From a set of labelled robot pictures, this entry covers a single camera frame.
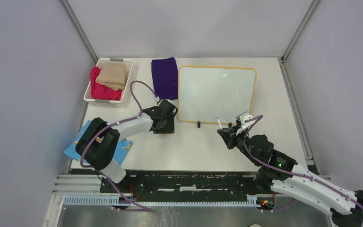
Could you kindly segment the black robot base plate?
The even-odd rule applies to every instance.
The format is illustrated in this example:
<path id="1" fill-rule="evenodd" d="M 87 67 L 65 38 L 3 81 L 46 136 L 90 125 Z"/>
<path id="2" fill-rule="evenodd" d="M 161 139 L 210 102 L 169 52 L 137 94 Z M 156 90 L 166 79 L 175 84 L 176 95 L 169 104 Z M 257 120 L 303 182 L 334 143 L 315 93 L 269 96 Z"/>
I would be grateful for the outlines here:
<path id="1" fill-rule="evenodd" d="M 255 176 L 255 172 L 127 170 L 115 186 L 102 179 L 100 192 L 119 189 L 137 202 L 238 202 L 247 196 L 272 195 L 269 187 L 255 184 Z"/>

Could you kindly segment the yellow framed whiteboard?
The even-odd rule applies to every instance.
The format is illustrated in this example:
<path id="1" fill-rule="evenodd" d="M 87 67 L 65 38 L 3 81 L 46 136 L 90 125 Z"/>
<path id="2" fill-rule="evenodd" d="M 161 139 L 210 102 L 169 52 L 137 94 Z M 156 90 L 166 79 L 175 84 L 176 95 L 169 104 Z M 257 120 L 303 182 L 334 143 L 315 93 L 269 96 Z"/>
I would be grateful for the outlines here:
<path id="1" fill-rule="evenodd" d="M 254 68 L 189 66 L 179 68 L 178 117 L 183 122 L 233 123 L 251 112 L 257 71 Z"/>

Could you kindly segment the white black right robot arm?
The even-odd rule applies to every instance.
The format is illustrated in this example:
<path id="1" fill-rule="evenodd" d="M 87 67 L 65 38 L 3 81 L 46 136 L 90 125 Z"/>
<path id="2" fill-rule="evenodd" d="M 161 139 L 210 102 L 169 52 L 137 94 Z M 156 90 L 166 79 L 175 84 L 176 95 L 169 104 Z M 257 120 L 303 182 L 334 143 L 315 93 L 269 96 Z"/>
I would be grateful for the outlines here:
<path id="1" fill-rule="evenodd" d="M 338 227 L 363 225 L 363 191 L 350 191 L 304 168 L 274 149 L 266 135 L 249 136 L 239 126 L 218 129 L 228 149 L 237 148 L 259 167 L 254 187 L 260 193 L 287 195 L 321 211 Z"/>

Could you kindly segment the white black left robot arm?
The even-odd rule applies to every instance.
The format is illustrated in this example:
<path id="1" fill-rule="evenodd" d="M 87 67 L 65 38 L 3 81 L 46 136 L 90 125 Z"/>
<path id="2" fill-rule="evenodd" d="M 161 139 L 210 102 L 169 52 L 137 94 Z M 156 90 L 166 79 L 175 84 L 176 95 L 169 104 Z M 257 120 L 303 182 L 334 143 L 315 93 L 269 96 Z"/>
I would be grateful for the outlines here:
<path id="1" fill-rule="evenodd" d="M 168 100 L 156 106 L 143 109 L 141 113 L 128 119 L 108 123 L 102 118 L 94 118 L 76 144 L 75 151 L 80 160 L 101 172 L 112 181 L 117 192 L 125 192 L 130 186 L 126 170 L 114 159 L 118 143 L 135 134 L 152 132 L 172 134 L 175 132 L 175 116 L 178 108 Z"/>

